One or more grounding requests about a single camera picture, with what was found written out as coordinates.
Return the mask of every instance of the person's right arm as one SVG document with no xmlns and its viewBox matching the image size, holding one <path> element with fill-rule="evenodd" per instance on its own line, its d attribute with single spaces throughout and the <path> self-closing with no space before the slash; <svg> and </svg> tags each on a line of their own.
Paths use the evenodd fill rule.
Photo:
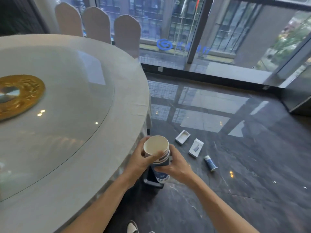
<svg viewBox="0 0 311 233">
<path fill-rule="evenodd" d="M 173 156 L 172 164 L 156 167 L 155 170 L 169 174 L 191 188 L 219 233 L 259 233 L 192 171 L 185 158 L 174 145 L 170 144 L 169 149 Z"/>
</svg>

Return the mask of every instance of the stack of paper cups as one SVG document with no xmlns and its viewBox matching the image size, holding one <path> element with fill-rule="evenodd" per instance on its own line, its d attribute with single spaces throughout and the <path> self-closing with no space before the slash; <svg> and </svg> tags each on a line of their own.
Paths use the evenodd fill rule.
<svg viewBox="0 0 311 233">
<path fill-rule="evenodd" d="M 169 180 L 169 175 L 154 170 L 156 166 L 169 165 L 169 141 L 163 136 L 152 136 L 144 144 L 146 156 L 154 155 L 158 151 L 163 151 L 163 156 L 151 164 L 151 168 L 159 183 L 164 183 Z"/>
</svg>

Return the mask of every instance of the person's left hand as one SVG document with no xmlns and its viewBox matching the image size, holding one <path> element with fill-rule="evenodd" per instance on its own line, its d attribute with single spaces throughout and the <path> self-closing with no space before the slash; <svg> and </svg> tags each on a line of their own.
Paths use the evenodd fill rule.
<svg viewBox="0 0 311 233">
<path fill-rule="evenodd" d="M 129 187 L 132 187 L 137 179 L 142 175 L 142 173 L 157 159 L 163 156 L 163 151 L 158 151 L 157 154 L 151 155 L 149 157 L 143 157 L 144 143 L 150 138 L 146 136 L 140 140 L 136 149 L 134 150 L 130 160 L 124 169 L 124 176 L 129 180 Z"/>
</svg>

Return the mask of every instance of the gold centerpiece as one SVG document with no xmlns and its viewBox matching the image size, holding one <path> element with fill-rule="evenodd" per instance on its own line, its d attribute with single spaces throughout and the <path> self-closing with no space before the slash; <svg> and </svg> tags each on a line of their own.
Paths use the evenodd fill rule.
<svg viewBox="0 0 311 233">
<path fill-rule="evenodd" d="M 0 78 L 0 120 L 33 107 L 45 91 L 41 79 L 26 74 Z"/>
</svg>

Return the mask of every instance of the white tablecloth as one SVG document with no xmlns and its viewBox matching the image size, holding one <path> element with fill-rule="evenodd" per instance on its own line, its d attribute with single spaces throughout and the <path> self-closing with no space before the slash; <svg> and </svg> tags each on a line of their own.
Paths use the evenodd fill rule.
<svg viewBox="0 0 311 233">
<path fill-rule="evenodd" d="M 0 202 L 0 232 L 52 233 L 83 211 L 122 172 L 137 142 L 146 135 L 149 88 L 140 63 L 115 46 L 67 35 L 18 35 L 0 38 L 0 55 L 4 49 L 23 46 L 85 52 L 102 63 L 115 86 L 111 108 L 90 139 L 51 173 Z M 12 59 L 7 67 L 14 63 Z"/>
</svg>

